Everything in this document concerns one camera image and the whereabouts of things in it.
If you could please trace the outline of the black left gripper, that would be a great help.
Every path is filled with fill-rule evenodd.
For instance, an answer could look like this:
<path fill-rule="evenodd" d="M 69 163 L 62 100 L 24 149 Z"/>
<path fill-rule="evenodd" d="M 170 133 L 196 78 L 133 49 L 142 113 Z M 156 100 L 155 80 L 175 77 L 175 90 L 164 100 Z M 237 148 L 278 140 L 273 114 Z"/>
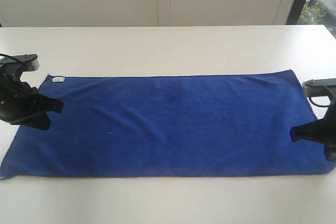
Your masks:
<path fill-rule="evenodd" d="M 64 103 L 37 94 L 38 89 L 21 82 L 15 75 L 1 73 L 1 120 L 11 125 L 23 125 L 47 131 L 50 118 L 47 112 L 61 113 Z"/>

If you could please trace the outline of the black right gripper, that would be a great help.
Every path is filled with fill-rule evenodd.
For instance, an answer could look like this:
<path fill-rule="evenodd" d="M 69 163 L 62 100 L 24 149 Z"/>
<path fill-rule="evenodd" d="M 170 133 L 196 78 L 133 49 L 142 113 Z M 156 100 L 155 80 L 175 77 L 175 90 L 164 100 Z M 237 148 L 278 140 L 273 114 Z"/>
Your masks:
<path fill-rule="evenodd" d="M 320 120 L 291 128 L 291 140 L 311 141 L 324 145 L 324 155 L 330 162 L 335 162 L 335 96 L 328 96 L 330 104 Z"/>

